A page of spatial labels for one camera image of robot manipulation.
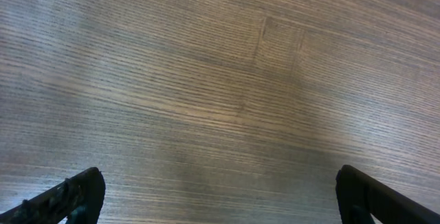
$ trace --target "black plastic part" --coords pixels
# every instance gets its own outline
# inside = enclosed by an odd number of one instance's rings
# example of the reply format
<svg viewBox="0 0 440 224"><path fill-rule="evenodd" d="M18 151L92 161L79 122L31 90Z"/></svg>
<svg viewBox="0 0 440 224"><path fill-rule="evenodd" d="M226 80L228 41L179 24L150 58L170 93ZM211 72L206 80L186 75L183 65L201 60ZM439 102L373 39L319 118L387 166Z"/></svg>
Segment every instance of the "black plastic part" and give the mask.
<svg viewBox="0 0 440 224"><path fill-rule="evenodd" d="M105 182L97 168L89 168L66 179L33 199L0 214L0 223L96 224L104 201Z"/></svg>
<svg viewBox="0 0 440 224"><path fill-rule="evenodd" d="M345 165L336 176L336 195L343 224L434 224L440 215L425 208L353 166Z"/></svg>

